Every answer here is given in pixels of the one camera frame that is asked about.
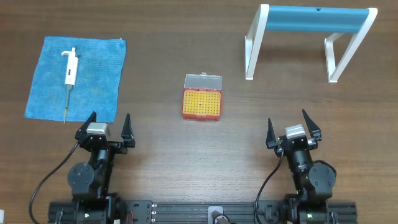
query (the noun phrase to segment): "tabletop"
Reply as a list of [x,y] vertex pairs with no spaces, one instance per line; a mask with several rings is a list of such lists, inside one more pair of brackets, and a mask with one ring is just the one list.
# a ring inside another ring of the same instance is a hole
[[[136,148],[117,155],[110,191],[156,202],[252,202],[278,162],[266,149],[267,119],[276,135],[304,124],[322,129],[312,151],[337,172],[332,200],[352,200],[360,223],[396,223],[398,197],[398,1],[267,1],[270,5],[376,7],[379,14],[337,84],[329,84],[328,34],[268,32],[253,81],[244,79],[244,36],[262,1],[24,1],[0,3],[0,209],[5,222],[30,223],[37,184],[68,154],[81,123],[24,119],[46,35],[127,43],[116,120],[119,140],[130,113]],[[335,42],[341,58],[349,42]],[[181,115],[185,74],[223,77],[218,122]],[[69,169],[87,161],[77,149],[39,191],[34,214],[46,222],[51,201],[69,201]],[[295,192],[287,161],[261,200]]]

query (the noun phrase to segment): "white stand leg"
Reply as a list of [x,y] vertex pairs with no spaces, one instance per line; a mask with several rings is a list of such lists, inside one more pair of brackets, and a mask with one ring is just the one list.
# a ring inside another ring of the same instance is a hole
[[254,20],[250,26],[247,36],[244,37],[246,80],[253,80],[254,69],[256,67],[257,58],[262,42],[262,36],[266,29],[267,18],[269,12],[268,4],[261,4],[254,16]]
[[335,63],[335,53],[333,51],[333,41],[341,37],[343,34],[334,33],[330,37],[325,39],[325,54],[329,83],[337,83],[337,79],[340,77],[341,73],[346,68],[349,60],[351,60],[356,49],[361,44],[365,35],[368,33],[370,27],[374,22],[374,19],[376,18],[376,15],[377,9],[369,8],[368,17],[366,18],[359,32],[357,34],[354,34],[353,38],[351,38],[346,52],[344,53],[337,67]]

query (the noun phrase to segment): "transparent lid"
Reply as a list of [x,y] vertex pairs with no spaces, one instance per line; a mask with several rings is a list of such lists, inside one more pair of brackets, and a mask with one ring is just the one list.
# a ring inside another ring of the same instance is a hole
[[221,90],[221,76],[207,75],[206,72],[202,72],[200,75],[187,74],[184,88]]

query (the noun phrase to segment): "blue panel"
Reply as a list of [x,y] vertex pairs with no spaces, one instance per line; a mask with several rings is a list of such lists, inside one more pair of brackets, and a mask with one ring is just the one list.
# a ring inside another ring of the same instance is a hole
[[266,30],[356,34],[369,9],[269,6]]

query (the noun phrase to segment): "blue mat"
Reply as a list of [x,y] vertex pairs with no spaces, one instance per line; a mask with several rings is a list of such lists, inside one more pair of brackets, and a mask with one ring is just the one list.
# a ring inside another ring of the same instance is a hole
[[97,122],[114,122],[126,56],[126,41],[121,39],[45,37],[25,118],[63,121],[68,57],[61,53],[73,46],[79,63],[76,85],[70,93],[67,121],[86,121],[96,111]]

